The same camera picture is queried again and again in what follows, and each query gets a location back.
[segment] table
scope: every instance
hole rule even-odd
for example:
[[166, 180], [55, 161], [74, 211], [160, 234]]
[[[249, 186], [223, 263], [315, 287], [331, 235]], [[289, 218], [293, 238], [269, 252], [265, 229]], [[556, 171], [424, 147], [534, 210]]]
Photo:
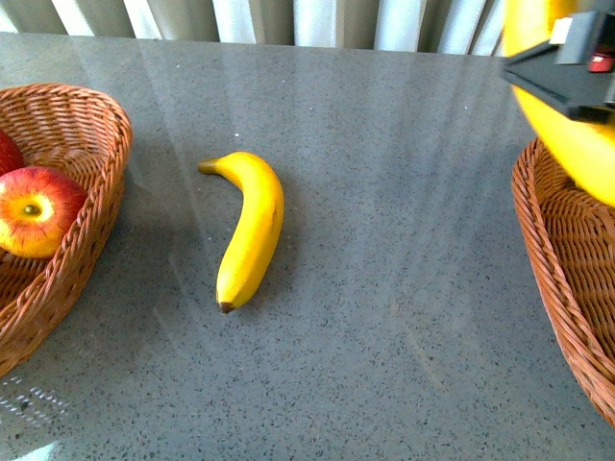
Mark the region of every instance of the table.
[[[30, 34], [0, 56], [2, 87], [101, 90], [135, 130], [86, 290], [0, 378], [1, 459], [612, 459], [529, 266], [510, 174], [534, 134], [499, 59]], [[286, 215], [223, 316], [241, 194], [197, 163], [237, 150]]]

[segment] red apple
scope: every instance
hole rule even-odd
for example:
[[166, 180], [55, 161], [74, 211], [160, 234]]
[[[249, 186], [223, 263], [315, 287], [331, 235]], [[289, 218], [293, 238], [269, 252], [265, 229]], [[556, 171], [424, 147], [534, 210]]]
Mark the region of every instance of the red apple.
[[62, 171], [25, 166], [0, 177], [0, 247], [23, 257], [51, 257], [87, 193]]
[[0, 176], [23, 166], [23, 155], [15, 141], [0, 129]]

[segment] basket rim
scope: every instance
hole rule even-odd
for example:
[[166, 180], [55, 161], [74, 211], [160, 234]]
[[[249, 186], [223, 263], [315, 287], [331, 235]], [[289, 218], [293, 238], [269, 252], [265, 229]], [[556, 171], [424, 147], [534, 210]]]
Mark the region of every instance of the basket rim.
[[583, 315], [547, 233], [534, 177], [538, 149], [548, 153], [543, 141], [535, 138], [517, 158], [511, 185], [530, 265], [566, 362], [594, 406], [615, 425], [615, 408], [610, 404], [607, 407], [604, 402], [605, 395], [611, 402], [615, 401], [615, 380], [605, 375], [615, 376], [615, 363], [606, 355]]
[[84, 226], [85, 219], [90, 214], [96, 212], [103, 200], [122, 181], [133, 144], [132, 123], [128, 113], [107, 93], [87, 86], [63, 83], [32, 83], [0, 88], [0, 101], [11, 99], [14, 96], [28, 97], [35, 95], [77, 96], [90, 101], [94, 100], [98, 103], [102, 102], [115, 115], [116, 139], [112, 143], [112, 148], [110, 148], [114, 155], [109, 156], [105, 160], [101, 167], [100, 175], [87, 192], [86, 201], [80, 209], [77, 218], [64, 235], [54, 255], [46, 261], [44, 270], [40, 271], [13, 301], [0, 306], [0, 310], [13, 308], [15, 311], [15, 314], [0, 329], [0, 338], [5, 330], [8, 330], [15, 322], [19, 321], [21, 317], [19, 315], [20, 311], [27, 310], [31, 305], [37, 303], [38, 300], [47, 296], [52, 282], [62, 271], [67, 253], [73, 245], [77, 244], [76, 242], [84, 240], [84, 236], [89, 232], [87, 226]]

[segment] wicker basket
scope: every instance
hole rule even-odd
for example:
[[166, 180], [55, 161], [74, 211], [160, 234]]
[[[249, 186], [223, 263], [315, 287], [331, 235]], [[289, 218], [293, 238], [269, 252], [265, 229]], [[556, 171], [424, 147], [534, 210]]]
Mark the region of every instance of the wicker basket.
[[104, 93], [70, 85], [0, 90], [0, 127], [27, 164], [50, 165], [88, 197], [51, 259], [0, 251], [0, 376], [27, 360], [86, 286], [117, 218], [133, 132]]
[[539, 139], [519, 156], [512, 190], [559, 347], [615, 426], [615, 209], [577, 188]]

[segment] yellow banana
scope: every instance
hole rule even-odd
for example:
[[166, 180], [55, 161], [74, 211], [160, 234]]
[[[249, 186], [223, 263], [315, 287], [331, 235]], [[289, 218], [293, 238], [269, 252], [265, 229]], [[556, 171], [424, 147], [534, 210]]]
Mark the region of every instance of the yellow banana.
[[220, 311], [228, 314], [250, 301], [269, 267], [282, 230], [282, 185], [271, 166], [249, 152], [205, 159], [199, 171], [226, 178], [243, 194], [241, 216], [216, 282]]

